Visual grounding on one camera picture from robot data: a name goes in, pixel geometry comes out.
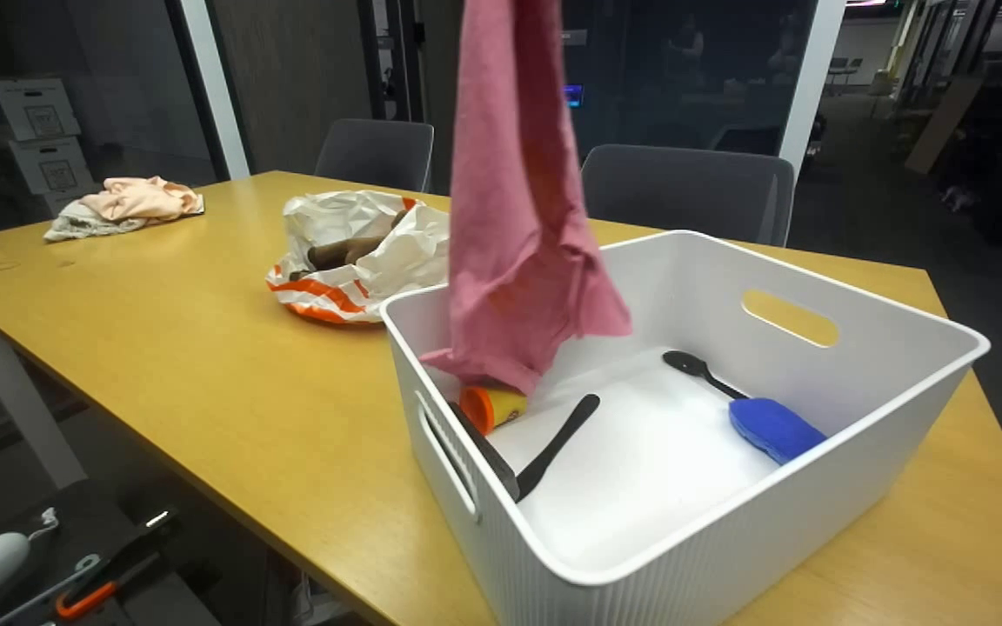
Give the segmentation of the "peach and grey cloth pile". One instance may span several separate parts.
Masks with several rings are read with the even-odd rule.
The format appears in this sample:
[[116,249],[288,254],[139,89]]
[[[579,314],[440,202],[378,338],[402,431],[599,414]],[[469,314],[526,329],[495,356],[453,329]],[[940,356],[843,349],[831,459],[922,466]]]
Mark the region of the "peach and grey cloth pile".
[[167,179],[109,179],[97,193],[66,202],[50,223],[44,239],[64,242],[87,238],[120,238],[203,211],[207,197],[189,186]]

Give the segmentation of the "blue handled black brush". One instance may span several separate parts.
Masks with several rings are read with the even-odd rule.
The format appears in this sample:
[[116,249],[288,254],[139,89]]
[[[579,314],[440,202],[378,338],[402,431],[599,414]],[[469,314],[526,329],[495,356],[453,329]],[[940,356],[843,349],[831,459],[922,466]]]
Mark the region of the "blue handled black brush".
[[785,404],[768,397],[745,397],[741,389],[718,380],[709,367],[688,351],[664,351],[662,363],[727,392],[736,431],[774,462],[795,462],[825,442],[825,436]]

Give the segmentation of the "white plastic storage bin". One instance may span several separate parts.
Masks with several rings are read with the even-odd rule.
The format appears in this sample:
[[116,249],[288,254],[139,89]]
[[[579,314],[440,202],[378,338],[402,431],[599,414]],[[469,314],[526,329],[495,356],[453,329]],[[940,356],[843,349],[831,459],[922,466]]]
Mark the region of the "white plastic storage bin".
[[[718,626],[878,503],[987,342],[760,249],[667,230],[601,249],[628,338],[558,351],[491,436],[458,422],[440,289],[382,305],[411,445],[500,626]],[[774,462],[731,397],[662,363],[688,351],[825,442]],[[538,488],[516,475],[576,404],[601,404]]]

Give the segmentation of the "black plastic spoon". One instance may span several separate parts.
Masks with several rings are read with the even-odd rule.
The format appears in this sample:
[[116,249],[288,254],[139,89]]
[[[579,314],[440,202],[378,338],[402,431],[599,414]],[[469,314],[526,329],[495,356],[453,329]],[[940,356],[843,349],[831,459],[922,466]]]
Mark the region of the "black plastic spoon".
[[585,429],[585,422],[599,409],[599,397],[585,392],[576,409],[563,418],[563,424],[558,429],[558,436],[544,445],[544,452],[516,475],[516,500],[526,500],[538,481],[548,475],[548,470],[552,466],[552,459],[563,452],[563,445]]

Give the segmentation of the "orange handled tool on floor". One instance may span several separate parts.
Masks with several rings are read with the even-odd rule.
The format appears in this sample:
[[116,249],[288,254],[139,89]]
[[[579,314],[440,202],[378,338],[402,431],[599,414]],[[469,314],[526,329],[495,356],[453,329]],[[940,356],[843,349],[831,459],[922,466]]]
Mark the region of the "orange handled tool on floor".
[[124,546],[56,600],[56,619],[79,624],[149,575],[160,562],[160,540],[171,533],[171,521],[171,513],[149,516]]

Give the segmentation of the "white orange carrier bag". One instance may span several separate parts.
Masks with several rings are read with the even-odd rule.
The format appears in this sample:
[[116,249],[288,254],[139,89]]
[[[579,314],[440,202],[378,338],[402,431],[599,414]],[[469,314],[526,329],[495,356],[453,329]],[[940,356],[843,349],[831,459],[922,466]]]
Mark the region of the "white orange carrier bag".
[[267,292],[295,318],[371,327],[402,292],[448,275],[448,216],[397,193],[322,193],[281,208],[286,254]]

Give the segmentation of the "brown plush toy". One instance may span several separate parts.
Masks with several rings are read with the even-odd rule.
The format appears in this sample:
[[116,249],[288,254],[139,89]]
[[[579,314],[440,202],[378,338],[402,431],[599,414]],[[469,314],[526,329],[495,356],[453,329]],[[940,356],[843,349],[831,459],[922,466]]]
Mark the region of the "brown plush toy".
[[378,239],[371,239],[371,238],[340,239],[340,242],[310,248],[310,249],[306,249],[306,261],[310,261],[318,270],[326,270],[326,269],[354,266],[357,259],[367,259],[367,254],[377,249],[377,248],[378,248]]

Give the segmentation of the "grey office chair right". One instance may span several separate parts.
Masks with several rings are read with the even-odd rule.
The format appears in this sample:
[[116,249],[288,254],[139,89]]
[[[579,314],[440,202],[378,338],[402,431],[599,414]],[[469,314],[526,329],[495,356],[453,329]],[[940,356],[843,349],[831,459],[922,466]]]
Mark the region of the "grey office chair right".
[[762,153],[601,142],[582,186],[587,211],[616,223],[776,248],[795,225],[795,166]]

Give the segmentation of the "orange yellow toy cup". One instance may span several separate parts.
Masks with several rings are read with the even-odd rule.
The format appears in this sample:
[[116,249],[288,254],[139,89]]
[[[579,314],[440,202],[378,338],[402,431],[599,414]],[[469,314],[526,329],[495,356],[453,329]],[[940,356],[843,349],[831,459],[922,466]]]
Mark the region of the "orange yellow toy cup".
[[500,385],[463,385],[455,406],[482,436],[491,436],[526,409],[526,397]]

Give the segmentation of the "pink shirt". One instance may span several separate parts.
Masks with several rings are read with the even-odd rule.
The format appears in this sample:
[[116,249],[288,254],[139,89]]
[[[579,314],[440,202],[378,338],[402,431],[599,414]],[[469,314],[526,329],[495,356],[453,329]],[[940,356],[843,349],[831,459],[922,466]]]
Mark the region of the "pink shirt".
[[559,0],[465,0],[453,139],[448,342],[432,367],[529,392],[585,333],[628,333],[587,225]]

